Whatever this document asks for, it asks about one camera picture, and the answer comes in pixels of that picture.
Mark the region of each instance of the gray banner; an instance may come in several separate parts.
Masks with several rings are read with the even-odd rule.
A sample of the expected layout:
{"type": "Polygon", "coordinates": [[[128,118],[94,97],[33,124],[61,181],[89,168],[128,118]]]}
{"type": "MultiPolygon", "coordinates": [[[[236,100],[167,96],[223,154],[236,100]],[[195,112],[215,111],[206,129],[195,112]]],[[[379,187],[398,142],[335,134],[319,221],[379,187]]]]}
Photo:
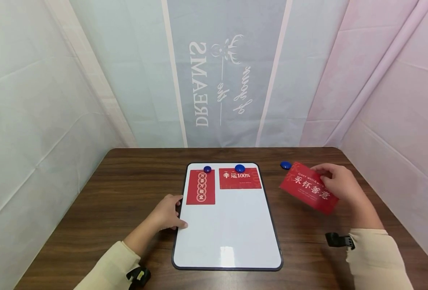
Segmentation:
{"type": "Polygon", "coordinates": [[[253,147],[286,0],[169,0],[189,147],[253,147]]]}

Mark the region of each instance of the whiteboard frame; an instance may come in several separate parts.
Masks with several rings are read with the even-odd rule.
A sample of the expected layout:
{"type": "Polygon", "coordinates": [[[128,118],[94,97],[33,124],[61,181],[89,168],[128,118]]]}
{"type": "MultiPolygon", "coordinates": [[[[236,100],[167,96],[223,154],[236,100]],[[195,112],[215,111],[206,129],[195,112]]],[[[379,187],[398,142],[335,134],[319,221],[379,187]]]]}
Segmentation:
{"type": "MultiPolygon", "coordinates": [[[[272,272],[273,271],[279,271],[283,266],[282,249],[280,248],[280,242],[278,241],[277,230],[275,229],[275,223],[273,222],[271,208],[269,205],[269,199],[267,198],[267,193],[266,193],[266,186],[264,185],[264,181],[262,180],[262,174],[261,174],[261,169],[259,168],[259,164],[257,164],[256,162],[245,162],[245,161],[243,161],[243,162],[190,162],[189,164],[187,164],[187,167],[185,169],[185,178],[183,179],[182,194],[185,192],[185,184],[187,181],[188,167],[190,166],[190,164],[226,164],[226,163],[227,164],[249,163],[249,164],[255,164],[258,167],[259,177],[261,179],[263,192],[264,192],[264,195],[266,197],[267,209],[269,210],[269,216],[271,218],[272,228],[273,228],[273,232],[275,234],[275,240],[277,241],[278,252],[280,254],[280,265],[277,268],[245,268],[245,267],[230,268],[230,267],[180,267],[180,266],[177,266],[174,262],[175,245],[177,244],[177,234],[179,232],[179,228],[177,227],[177,230],[175,231],[175,237],[174,237],[174,247],[172,248],[172,257],[171,257],[172,266],[174,266],[174,268],[177,270],[198,270],[198,271],[272,271],[272,272]]],[[[179,213],[179,216],[181,214],[182,206],[183,206],[183,203],[181,203],[180,206],[178,208],[176,208],[176,211],[179,213]]]]}

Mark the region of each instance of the hand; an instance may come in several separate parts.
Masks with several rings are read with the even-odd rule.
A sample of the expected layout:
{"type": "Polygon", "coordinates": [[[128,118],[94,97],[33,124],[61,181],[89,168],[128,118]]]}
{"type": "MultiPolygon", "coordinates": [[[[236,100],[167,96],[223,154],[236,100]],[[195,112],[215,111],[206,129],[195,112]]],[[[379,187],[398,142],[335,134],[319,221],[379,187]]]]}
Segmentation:
{"type": "Polygon", "coordinates": [[[344,166],[336,164],[320,164],[311,168],[337,198],[350,203],[361,202],[367,199],[352,172],[344,166]]]}
{"type": "Polygon", "coordinates": [[[179,213],[175,211],[175,206],[180,205],[180,199],[183,195],[166,195],[159,204],[156,205],[154,210],[147,217],[158,230],[164,230],[171,228],[173,230],[176,227],[186,228],[188,224],[183,220],[179,219],[179,213]]]}

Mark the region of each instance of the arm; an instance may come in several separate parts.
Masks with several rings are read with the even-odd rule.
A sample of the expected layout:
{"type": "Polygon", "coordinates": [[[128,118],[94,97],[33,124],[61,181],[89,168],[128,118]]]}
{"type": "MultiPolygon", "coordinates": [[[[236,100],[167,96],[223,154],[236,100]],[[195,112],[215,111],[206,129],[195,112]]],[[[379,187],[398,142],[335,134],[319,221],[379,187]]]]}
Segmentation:
{"type": "Polygon", "coordinates": [[[344,166],[321,164],[317,171],[336,197],[348,203],[352,213],[349,235],[355,244],[346,261],[357,290],[413,289],[398,246],[383,228],[378,214],[352,172],[344,166]]]}
{"type": "Polygon", "coordinates": [[[166,228],[186,228],[188,224],[178,218],[175,206],[183,196],[166,195],[150,215],[122,242],[116,242],[95,267],[76,286],[75,290],[127,290],[130,282],[126,274],[138,267],[140,256],[153,236],[166,228]]]}

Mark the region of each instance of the beige sleeve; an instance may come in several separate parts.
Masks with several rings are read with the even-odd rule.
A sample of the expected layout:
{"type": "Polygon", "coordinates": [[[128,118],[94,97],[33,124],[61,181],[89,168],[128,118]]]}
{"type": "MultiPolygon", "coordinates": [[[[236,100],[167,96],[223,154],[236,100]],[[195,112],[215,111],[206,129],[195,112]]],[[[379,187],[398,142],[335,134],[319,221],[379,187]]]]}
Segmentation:
{"type": "Polygon", "coordinates": [[[138,262],[140,256],[123,242],[116,242],[74,290],[128,290],[130,282],[125,275],[137,268],[138,262]]]}
{"type": "Polygon", "coordinates": [[[352,229],[346,262],[356,290],[412,290],[395,240],[385,230],[352,229]]]}

